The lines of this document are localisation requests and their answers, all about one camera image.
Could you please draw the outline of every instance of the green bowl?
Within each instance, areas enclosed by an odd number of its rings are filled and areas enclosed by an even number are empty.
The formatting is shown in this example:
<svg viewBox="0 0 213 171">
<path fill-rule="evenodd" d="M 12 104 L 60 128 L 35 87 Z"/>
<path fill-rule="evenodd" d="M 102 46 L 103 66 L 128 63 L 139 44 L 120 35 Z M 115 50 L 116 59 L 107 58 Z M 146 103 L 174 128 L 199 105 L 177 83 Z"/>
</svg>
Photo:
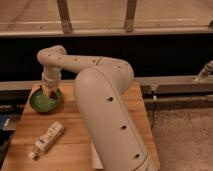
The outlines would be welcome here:
<svg viewBox="0 0 213 171">
<path fill-rule="evenodd" d="M 62 100 L 62 93 L 58 89 L 55 97 L 47 97 L 43 94 L 42 89 L 36 90 L 30 97 L 30 106 L 39 113 L 47 113 L 54 110 Z"/>
</svg>

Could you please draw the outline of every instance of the wooden block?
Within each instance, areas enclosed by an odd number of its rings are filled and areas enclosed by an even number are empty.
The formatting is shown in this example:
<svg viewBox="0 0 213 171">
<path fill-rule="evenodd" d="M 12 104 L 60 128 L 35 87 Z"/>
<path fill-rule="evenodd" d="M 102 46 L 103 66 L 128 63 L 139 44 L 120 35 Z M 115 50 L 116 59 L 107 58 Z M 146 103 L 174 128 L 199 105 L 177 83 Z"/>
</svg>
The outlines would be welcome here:
<svg viewBox="0 0 213 171">
<path fill-rule="evenodd" d="M 38 84 L 34 85 L 31 94 L 38 88 Z M 26 103 L 2 171 L 93 171 L 90 137 L 75 104 L 73 82 L 61 83 L 59 88 L 63 93 L 63 103 L 49 115 L 35 112 L 30 107 L 29 101 Z M 160 168 L 139 83 L 134 81 L 122 97 L 141 138 Z M 59 121 L 64 125 L 64 134 L 39 160 L 29 159 L 28 153 L 32 145 L 54 121 Z"/>
</svg>

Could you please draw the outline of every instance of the floor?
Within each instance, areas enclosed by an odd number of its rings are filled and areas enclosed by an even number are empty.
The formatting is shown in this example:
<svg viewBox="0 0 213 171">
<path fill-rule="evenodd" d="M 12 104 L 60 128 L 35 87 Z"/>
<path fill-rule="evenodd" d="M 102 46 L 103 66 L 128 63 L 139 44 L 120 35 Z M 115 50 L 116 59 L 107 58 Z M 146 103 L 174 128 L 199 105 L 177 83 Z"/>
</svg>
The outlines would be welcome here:
<svg viewBox="0 0 213 171">
<path fill-rule="evenodd" d="M 153 104 L 146 103 L 146 108 L 153 123 Z M 213 102 L 157 102 L 154 114 L 160 171 L 213 170 Z"/>
<path fill-rule="evenodd" d="M 67 0 L 73 28 L 123 28 L 127 0 Z M 200 26 L 213 19 L 212 0 L 138 0 L 135 27 Z M 60 29 L 56 1 L 0 1 L 0 30 Z"/>
</svg>

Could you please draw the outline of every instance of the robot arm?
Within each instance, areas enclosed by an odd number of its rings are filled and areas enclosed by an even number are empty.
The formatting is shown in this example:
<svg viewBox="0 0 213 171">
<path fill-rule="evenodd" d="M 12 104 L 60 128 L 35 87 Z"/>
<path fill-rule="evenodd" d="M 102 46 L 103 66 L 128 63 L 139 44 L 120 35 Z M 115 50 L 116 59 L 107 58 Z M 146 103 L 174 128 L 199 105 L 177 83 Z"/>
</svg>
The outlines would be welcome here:
<svg viewBox="0 0 213 171">
<path fill-rule="evenodd" d="M 67 55 L 62 46 L 41 50 L 38 60 L 46 89 L 57 88 L 60 70 L 79 73 L 74 93 L 77 107 L 106 171 L 156 171 L 121 94 L 134 74 L 123 60 Z"/>
</svg>

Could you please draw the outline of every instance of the white object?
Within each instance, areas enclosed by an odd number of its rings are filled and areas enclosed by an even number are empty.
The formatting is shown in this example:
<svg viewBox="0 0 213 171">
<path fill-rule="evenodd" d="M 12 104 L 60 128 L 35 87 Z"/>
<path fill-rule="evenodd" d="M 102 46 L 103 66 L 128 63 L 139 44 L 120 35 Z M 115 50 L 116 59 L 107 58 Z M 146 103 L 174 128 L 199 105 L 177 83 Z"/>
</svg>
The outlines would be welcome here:
<svg viewBox="0 0 213 171">
<path fill-rule="evenodd" d="M 128 62 L 66 55 L 62 46 L 43 49 L 37 57 L 44 66 L 42 75 L 53 80 L 51 85 L 57 85 L 54 79 L 60 69 L 79 73 L 74 86 L 76 104 L 105 171 L 157 171 L 121 98 L 134 79 Z"/>
<path fill-rule="evenodd" d="M 40 136 L 35 142 L 33 150 L 29 153 L 29 157 L 35 159 L 40 154 L 47 151 L 54 143 L 59 135 L 63 132 L 64 127 L 59 122 L 54 122 L 47 130 L 46 134 Z"/>
<path fill-rule="evenodd" d="M 93 142 L 91 142 L 92 165 L 94 169 L 104 169 Z"/>
</svg>

